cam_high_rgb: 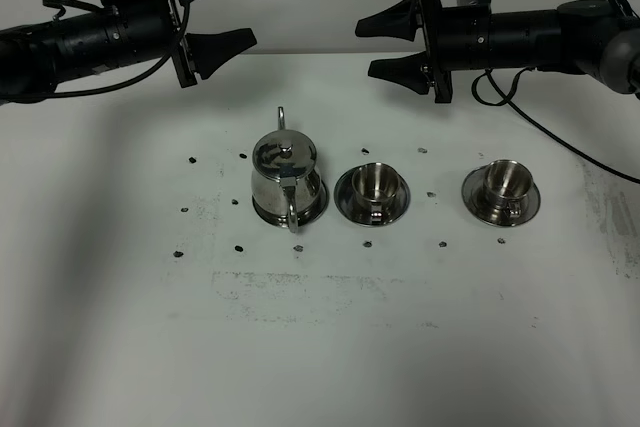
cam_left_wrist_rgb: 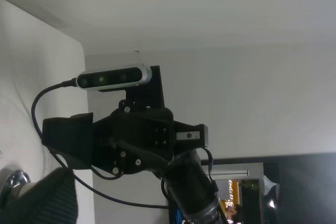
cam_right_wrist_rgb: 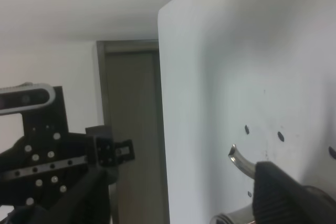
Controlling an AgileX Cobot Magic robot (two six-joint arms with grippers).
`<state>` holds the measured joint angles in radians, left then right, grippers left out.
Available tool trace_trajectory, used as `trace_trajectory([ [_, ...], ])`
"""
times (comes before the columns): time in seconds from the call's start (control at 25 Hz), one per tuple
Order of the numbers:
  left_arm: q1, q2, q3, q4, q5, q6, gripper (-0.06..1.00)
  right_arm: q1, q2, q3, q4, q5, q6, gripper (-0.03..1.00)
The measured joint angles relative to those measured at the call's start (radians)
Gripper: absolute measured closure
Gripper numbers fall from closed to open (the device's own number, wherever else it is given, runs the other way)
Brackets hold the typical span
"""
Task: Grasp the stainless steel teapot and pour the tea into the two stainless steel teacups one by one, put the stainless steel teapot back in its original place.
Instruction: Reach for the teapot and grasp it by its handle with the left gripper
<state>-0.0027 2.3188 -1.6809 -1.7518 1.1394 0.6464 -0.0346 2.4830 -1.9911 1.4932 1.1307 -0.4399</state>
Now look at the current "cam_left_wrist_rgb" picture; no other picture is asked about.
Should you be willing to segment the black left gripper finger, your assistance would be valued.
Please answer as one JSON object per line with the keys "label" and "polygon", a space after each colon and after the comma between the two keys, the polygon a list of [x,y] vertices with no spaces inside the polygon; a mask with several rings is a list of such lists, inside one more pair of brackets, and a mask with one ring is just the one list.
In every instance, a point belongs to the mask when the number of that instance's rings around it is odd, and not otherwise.
{"label": "black left gripper finger", "polygon": [[78,202],[72,170],[57,168],[1,209],[1,223],[76,223]]}

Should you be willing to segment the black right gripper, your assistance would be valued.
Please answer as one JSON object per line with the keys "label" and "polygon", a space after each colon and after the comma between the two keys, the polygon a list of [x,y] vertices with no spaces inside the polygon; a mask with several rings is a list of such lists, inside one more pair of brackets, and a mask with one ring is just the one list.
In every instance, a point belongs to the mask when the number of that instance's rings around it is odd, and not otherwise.
{"label": "black right gripper", "polygon": [[163,174],[178,155],[208,146],[208,127],[174,120],[171,110],[122,100],[109,116],[93,114],[43,120],[42,144],[72,169],[99,168],[124,174]]}

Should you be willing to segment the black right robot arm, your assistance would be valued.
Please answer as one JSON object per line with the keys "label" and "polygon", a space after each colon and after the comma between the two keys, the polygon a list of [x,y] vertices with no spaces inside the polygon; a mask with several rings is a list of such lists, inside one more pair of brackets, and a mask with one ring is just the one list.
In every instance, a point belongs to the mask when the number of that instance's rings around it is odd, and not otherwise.
{"label": "black right robot arm", "polygon": [[42,143],[72,169],[96,167],[125,175],[152,172],[164,181],[188,219],[218,220],[215,185],[197,154],[208,145],[208,128],[175,121],[168,108],[123,100],[99,121],[92,113],[45,119]]}

